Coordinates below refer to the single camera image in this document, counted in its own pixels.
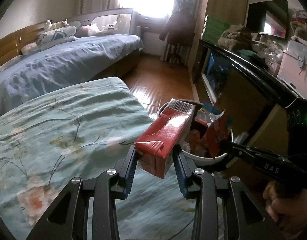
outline human hand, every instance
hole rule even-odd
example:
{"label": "human hand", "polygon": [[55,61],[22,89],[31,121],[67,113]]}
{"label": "human hand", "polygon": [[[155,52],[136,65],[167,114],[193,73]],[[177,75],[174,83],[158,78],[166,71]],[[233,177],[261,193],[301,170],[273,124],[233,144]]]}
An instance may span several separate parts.
{"label": "human hand", "polygon": [[307,191],[302,192],[294,198],[279,198],[275,182],[270,182],[263,192],[266,199],[266,211],[277,222],[279,215],[283,219],[278,227],[290,234],[296,234],[307,225]]}

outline pink storage box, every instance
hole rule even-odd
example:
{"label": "pink storage box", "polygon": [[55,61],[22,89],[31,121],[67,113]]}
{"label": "pink storage box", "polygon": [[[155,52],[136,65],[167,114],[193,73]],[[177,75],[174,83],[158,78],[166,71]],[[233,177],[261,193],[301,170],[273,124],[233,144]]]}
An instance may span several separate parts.
{"label": "pink storage box", "polygon": [[307,46],[296,41],[288,42],[278,78],[307,99]]}

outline teal cloth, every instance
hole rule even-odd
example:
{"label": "teal cloth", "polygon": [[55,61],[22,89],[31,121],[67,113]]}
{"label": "teal cloth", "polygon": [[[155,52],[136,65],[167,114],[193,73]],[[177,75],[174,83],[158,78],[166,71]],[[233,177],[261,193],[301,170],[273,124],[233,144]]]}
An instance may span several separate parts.
{"label": "teal cloth", "polygon": [[[0,216],[16,239],[27,237],[72,177],[113,168],[151,123],[116,77],[42,95],[1,116]],[[138,167],[128,199],[116,203],[121,239],[168,239],[187,224],[174,240],[190,239],[195,202],[183,198],[173,166],[164,180]]]}

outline green stack of packages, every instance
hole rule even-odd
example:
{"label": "green stack of packages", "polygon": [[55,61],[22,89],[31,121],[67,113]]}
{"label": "green stack of packages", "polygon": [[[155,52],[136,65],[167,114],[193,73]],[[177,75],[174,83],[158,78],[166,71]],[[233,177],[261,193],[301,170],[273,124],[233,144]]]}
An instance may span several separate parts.
{"label": "green stack of packages", "polygon": [[203,28],[203,32],[201,34],[201,39],[212,44],[218,45],[218,39],[221,34],[228,30],[230,27],[229,23],[223,22],[216,18],[207,15],[205,18],[205,25]]}

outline metal screw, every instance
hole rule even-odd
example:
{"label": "metal screw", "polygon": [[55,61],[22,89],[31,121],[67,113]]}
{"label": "metal screw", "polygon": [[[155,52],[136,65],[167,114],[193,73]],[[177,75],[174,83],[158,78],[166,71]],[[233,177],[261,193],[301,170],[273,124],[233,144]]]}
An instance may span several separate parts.
{"label": "metal screw", "polygon": [[77,184],[77,183],[79,183],[80,181],[81,181],[81,179],[80,179],[79,177],[74,177],[74,178],[71,179],[71,183],[72,183],[72,184]]}
{"label": "metal screw", "polygon": [[201,175],[201,174],[203,174],[205,171],[204,171],[203,169],[201,169],[201,168],[196,168],[196,169],[194,170],[194,172],[195,172],[196,174],[198,174],[198,175]]}
{"label": "metal screw", "polygon": [[114,175],[114,174],[116,174],[116,170],[115,169],[109,169],[108,171],[107,171],[107,174],[108,175]]}
{"label": "metal screw", "polygon": [[234,183],[239,183],[240,182],[240,178],[237,177],[237,176],[232,176],[231,177],[231,181],[234,182]]}

